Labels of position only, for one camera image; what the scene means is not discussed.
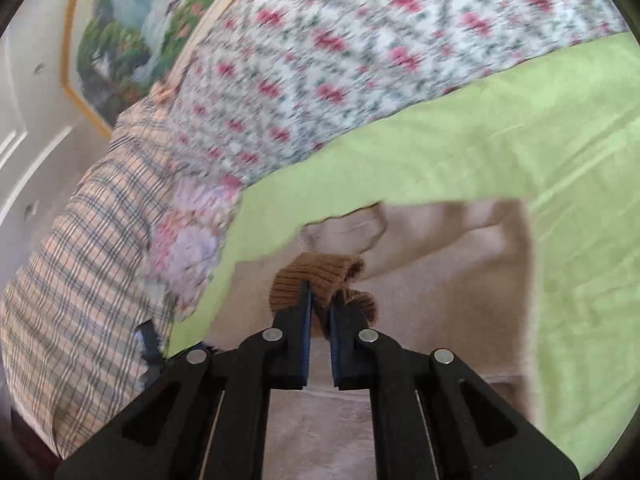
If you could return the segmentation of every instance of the white surface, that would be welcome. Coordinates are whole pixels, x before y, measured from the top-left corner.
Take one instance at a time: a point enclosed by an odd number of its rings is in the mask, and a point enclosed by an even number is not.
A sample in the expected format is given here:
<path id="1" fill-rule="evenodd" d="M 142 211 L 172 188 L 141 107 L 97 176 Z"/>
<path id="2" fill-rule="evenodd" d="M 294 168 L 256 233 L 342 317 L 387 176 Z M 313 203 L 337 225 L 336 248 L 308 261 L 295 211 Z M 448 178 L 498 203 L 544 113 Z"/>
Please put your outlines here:
<path id="1" fill-rule="evenodd" d="M 106 151 L 60 86 L 68 1 L 26 0 L 0 39 L 0 290 Z"/>

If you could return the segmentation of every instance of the silver screw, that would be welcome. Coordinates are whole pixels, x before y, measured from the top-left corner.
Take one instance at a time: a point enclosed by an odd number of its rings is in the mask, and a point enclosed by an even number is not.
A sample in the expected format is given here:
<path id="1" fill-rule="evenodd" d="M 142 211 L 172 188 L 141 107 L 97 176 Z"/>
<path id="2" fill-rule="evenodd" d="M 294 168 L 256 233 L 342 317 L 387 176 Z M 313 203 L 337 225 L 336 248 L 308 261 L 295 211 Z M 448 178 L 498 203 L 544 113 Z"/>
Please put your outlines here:
<path id="1" fill-rule="evenodd" d="M 365 343 L 373 343 L 378 340 L 378 332 L 371 328 L 365 328 L 364 330 L 360 330 L 358 337 Z"/>
<path id="2" fill-rule="evenodd" d="M 262 332 L 262 338 L 265 341 L 280 341 L 282 339 L 282 330 L 279 328 L 268 328 Z"/>
<path id="3" fill-rule="evenodd" d="M 207 353 L 202 348 L 196 348 L 191 350 L 187 354 L 187 361 L 192 365 L 199 365 L 207 359 Z"/>
<path id="4" fill-rule="evenodd" d="M 433 356 L 436 358 L 437 362 L 444 365 L 448 365 L 453 361 L 453 352 L 451 350 L 447 350 L 446 348 L 437 349 Z"/>

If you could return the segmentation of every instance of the bed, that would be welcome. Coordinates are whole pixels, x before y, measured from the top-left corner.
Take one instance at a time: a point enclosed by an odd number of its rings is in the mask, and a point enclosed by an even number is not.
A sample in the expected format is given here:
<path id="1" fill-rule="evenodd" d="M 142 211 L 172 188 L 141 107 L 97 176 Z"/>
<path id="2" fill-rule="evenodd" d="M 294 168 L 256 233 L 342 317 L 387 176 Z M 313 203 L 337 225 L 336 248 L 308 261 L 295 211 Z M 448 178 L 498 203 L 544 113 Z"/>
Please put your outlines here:
<path id="1" fill-rule="evenodd" d="M 633 179 L 640 117 L 629 99 L 639 81 L 638 44 L 632 34 L 616 34 L 480 78 L 332 140 L 305 162 L 245 190 L 212 283 L 194 313 L 173 326 L 172 311 L 145 296 L 134 279 L 152 226 L 170 206 L 170 190 L 162 185 L 170 166 L 164 108 L 147 98 L 121 117 L 110 154 L 80 183 L 3 305 L 4 346 L 22 341 L 23 326 L 37 332 L 43 323 L 25 303 L 45 306 L 50 322 L 67 322 L 60 333 L 32 337 L 33 346 L 23 347 L 33 354 L 28 366 L 17 357 L 17 344 L 9 357 L 4 352 L 14 396 L 29 384 L 40 393 L 51 370 L 66 373 L 64 352 L 53 361 L 42 357 L 60 338 L 73 340 L 89 325 L 100 351 L 74 370 L 81 387 L 69 390 L 69 378 L 51 383 L 57 394 L 37 403 L 40 412 L 24 394 L 15 401 L 50 447 L 66 456 L 138 391 L 137 323 L 153 318 L 168 354 L 200 341 L 234 264 L 277 249 L 301 224 L 377 200 L 521 197 L 528 200 L 540 252 L 544 431 L 583 476 L 590 473 L 619 439 L 640 397 Z M 117 199 L 107 208 L 100 202 L 105 190 Z M 88 221 L 89 213 L 100 215 L 100 228 Z M 122 258 L 109 260 L 105 250 Z M 63 261 L 61 253 L 72 258 Z M 102 266 L 94 265 L 101 258 Z M 79 274 L 87 265 L 95 274 Z M 52 277 L 57 282 L 47 285 Z M 59 302 L 76 302 L 73 312 L 56 311 L 56 294 Z M 117 315 L 96 316 L 96 303 L 117 304 Z M 12 375 L 12 369 L 18 371 Z"/>

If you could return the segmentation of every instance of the green sheet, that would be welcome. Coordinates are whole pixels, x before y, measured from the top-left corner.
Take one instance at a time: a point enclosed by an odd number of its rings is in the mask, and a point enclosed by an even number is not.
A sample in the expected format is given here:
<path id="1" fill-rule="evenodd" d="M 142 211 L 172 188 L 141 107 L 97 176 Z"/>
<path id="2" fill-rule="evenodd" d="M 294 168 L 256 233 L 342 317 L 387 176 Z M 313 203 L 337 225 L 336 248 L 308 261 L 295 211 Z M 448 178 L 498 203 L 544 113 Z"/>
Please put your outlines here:
<path id="1" fill-rule="evenodd" d="M 345 134 L 249 188 L 216 279 L 176 324 L 199 341 L 234 264 L 378 200 L 528 199 L 538 242 L 545 433 L 585 475 L 640 399 L 640 47 L 620 34 Z"/>

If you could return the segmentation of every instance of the landscape painting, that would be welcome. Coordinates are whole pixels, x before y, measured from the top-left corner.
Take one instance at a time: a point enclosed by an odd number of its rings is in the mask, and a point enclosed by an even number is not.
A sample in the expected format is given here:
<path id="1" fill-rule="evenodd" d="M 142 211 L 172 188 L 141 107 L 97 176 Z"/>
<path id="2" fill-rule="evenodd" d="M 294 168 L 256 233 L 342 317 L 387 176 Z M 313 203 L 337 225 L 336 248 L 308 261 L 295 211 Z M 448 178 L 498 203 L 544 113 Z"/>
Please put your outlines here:
<path id="1" fill-rule="evenodd" d="M 77 0 L 66 83 L 113 127 L 167 77 L 213 1 Z"/>

